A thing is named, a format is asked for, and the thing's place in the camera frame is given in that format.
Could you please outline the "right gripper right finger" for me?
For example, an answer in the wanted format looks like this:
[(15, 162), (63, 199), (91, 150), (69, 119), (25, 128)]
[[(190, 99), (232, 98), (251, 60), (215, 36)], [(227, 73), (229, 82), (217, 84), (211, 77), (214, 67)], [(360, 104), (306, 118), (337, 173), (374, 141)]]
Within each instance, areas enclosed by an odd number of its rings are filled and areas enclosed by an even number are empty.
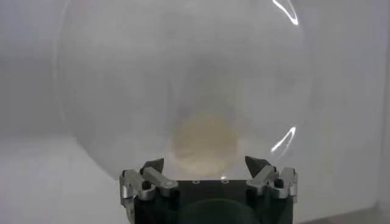
[(268, 191), (274, 199), (297, 199), (298, 173), (295, 169), (284, 167), (279, 172), (266, 159), (245, 156), (244, 160), (252, 177), (246, 185), (255, 191), (255, 195), (263, 196)]

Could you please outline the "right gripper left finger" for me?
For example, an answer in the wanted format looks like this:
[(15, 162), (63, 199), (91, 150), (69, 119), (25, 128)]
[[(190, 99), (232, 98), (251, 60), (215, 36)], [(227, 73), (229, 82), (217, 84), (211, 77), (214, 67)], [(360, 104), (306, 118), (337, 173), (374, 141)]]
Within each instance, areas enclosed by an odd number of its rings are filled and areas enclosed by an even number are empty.
[(175, 200), (179, 197), (179, 182), (162, 174), (163, 158), (147, 161), (139, 171), (123, 170), (119, 176), (120, 204), (126, 207), (134, 198), (151, 201), (157, 196)]

